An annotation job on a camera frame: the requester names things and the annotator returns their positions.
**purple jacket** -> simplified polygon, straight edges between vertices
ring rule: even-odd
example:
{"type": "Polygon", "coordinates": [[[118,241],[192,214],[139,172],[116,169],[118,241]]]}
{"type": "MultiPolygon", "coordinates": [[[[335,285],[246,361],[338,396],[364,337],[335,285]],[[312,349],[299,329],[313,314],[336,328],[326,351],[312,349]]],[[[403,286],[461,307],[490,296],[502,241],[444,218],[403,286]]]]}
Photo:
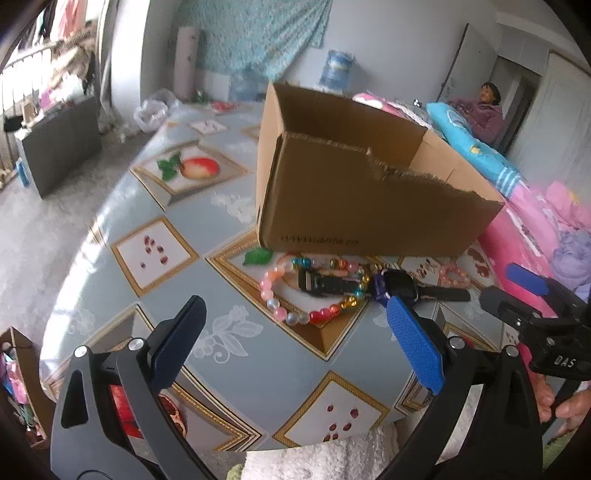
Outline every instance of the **purple jacket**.
{"type": "Polygon", "coordinates": [[[456,99],[447,103],[457,110],[472,127],[472,135],[491,145],[503,127],[503,110],[499,105],[490,105],[478,100],[456,99]]]}

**cardboard box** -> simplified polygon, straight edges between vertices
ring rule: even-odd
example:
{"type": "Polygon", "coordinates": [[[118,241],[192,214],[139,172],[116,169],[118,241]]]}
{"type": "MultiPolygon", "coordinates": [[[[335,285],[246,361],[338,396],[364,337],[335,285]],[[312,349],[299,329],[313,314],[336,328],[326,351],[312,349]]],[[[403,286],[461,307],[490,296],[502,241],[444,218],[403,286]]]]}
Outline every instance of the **cardboard box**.
{"type": "MultiPolygon", "coordinates": [[[[35,415],[35,420],[41,426],[41,433],[44,436],[44,440],[33,444],[32,447],[38,450],[47,449],[50,446],[51,425],[53,424],[53,414],[56,406],[43,393],[39,383],[39,360],[33,343],[14,327],[9,327],[0,334],[0,345],[4,342],[10,343],[16,350],[15,360],[21,373],[22,383],[27,391],[27,397],[35,415]]],[[[2,395],[4,397],[9,396],[8,392],[2,387],[0,387],[0,390],[3,391],[2,395]]]]}
{"type": "Polygon", "coordinates": [[[256,170],[263,247],[453,257],[503,204],[434,132],[343,97],[269,85],[256,170]]]}

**finger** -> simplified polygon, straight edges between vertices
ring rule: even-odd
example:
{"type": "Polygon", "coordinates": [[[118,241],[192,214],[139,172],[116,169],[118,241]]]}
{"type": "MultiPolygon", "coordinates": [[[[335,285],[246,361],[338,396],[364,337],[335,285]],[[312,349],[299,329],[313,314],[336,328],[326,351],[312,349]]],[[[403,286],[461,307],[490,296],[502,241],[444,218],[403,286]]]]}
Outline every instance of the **finger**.
{"type": "Polygon", "coordinates": [[[591,408],[591,390],[584,390],[562,402],[556,408],[556,416],[561,419],[568,419],[575,415],[586,415],[591,408]]]}
{"type": "Polygon", "coordinates": [[[552,388],[550,388],[550,386],[546,382],[546,378],[543,375],[539,375],[534,380],[533,387],[535,393],[535,401],[538,405],[550,407],[552,403],[554,403],[554,391],[552,390],[552,388]]]}
{"type": "Polygon", "coordinates": [[[540,416],[540,422],[544,423],[550,419],[552,416],[552,411],[549,407],[538,405],[538,415],[540,416]]]}
{"type": "Polygon", "coordinates": [[[554,435],[554,438],[562,437],[562,435],[564,435],[568,431],[569,430],[568,430],[568,428],[566,426],[566,422],[565,422],[558,428],[558,430],[556,430],[556,434],[554,435]]]}

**gray floor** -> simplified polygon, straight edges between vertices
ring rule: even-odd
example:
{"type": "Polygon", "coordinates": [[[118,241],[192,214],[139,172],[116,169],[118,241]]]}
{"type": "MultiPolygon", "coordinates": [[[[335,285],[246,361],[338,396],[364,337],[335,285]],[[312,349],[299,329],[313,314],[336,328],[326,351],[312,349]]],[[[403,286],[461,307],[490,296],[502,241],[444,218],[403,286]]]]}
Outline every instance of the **gray floor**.
{"type": "Polygon", "coordinates": [[[110,133],[103,150],[41,200],[17,178],[0,192],[0,330],[13,325],[41,345],[70,263],[111,188],[149,140],[121,144],[110,133]]]}

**white cloth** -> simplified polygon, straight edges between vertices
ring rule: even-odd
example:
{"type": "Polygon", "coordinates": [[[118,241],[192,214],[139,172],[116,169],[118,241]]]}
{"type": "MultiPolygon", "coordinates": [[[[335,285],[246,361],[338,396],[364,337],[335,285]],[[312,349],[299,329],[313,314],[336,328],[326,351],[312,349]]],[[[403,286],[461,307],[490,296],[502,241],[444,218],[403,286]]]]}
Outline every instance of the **white cloth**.
{"type": "Polygon", "coordinates": [[[335,442],[248,452],[241,480],[374,480],[398,453],[397,437],[390,424],[335,442]]]}

